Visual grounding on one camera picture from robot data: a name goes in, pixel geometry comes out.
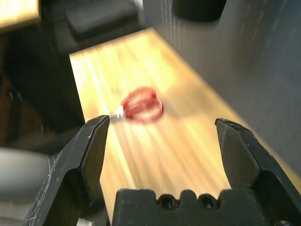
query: wooden surface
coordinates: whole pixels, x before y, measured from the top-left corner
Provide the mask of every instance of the wooden surface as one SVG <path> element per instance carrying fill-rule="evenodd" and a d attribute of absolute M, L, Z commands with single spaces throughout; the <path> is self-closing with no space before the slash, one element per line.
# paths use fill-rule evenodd
<path fill-rule="evenodd" d="M 39 0 L 0 0 L 0 32 L 39 21 Z"/>
<path fill-rule="evenodd" d="M 157 197 L 170 193 L 176 198 L 183 189 L 218 197 L 230 188 L 214 121 L 223 117 L 248 125 L 153 29 L 70 58 L 86 121 L 113 113 L 139 86 L 153 87 L 165 106 L 157 122 L 109 126 L 100 181 L 110 219 L 120 188 L 149 188 Z M 279 162 L 300 191 L 299 178 Z"/>

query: red object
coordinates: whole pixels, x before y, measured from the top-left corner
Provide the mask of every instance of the red object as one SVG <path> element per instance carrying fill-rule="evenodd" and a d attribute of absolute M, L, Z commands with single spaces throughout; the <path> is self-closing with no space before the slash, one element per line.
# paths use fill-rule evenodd
<path fill-rule="evenodd" d="M 130 92 L 121 102 L 125 117 L 135 121 L 150 122 L 163 113 L 162 101 L 156 91 L 149 87 L 140 87 Z"/>

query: red rubber band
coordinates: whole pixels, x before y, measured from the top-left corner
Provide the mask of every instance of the red rubber band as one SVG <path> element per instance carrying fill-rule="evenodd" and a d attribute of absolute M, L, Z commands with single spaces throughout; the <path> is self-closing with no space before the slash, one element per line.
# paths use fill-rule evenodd
<path fill-rule="evenodd" d="M 157 98 L 156 91 L 149 87 L 137 88 L 130 92 L 121 105 L 126 118 L 140 122 L 154 121 L 163 114 L 164 110 L 162 101 Z M 155 109 L 155 111 L 147 114 L 150 109 Z"/>

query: light wood board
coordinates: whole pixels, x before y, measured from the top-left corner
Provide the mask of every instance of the light wood board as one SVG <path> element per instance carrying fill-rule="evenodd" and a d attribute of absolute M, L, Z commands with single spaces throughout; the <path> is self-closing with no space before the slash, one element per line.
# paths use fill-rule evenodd
<path fill-rule="evenodd" d="M 0 33 L 40 20 L 39 0 L 0 0 Z"/>
<path fill-rule="evenodd" d="M 157 197 L 169 193 L 176 198 L 184 189 L 218 197 L 230 188 L 214 121 L 222 117 L 248 125 L 153 29 L 70 59 L 86 121 L 112 114 L 140 86 L 153 87 L 165 106 L 156 122 L 124 120 L 109 126 L 100 181 L 110 219 L 120 188 L 147 188 Z M 300 179 L 279 162 L 300 191 Z"/>

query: black object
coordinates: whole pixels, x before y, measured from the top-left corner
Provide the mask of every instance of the black object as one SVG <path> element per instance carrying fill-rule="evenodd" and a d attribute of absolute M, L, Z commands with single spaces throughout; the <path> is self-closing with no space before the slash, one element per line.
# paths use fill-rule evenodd
<path fill-rule="evenodd" d="M 66 11 L 68 24 L 77 39 L 106 33 L 131 21 L 137 23 L 138 12 L 128 0 L 102 0 Z"/>
<path fill-rule="evenodd" d="M 24 225 L 76 225 L 79 212 L 95 196 L 108 124 L 108 116 L 87 122 L 62 150 Z M 209 194 L 197 199 L 185 190 L 179 200 L 164 194 L 156 201 L 152 190 L 122 189 L 112 225 L 300 225 L 301 196 L 277 161 L 242 125 L 226 119 L 215 124 L 232 190 L 221 191 L 218 200 Z"/>
<path fill-rule="evenodd" d="M 227 0 L 173 0 L 173 13 L 195 22 L 213 22 L 219 19 Z"/>
<path fill-rule="evenodd" d="M 109 117 L 88 121 L 59 153 L 24 225 L 76 225 L 97 197 Z"/>

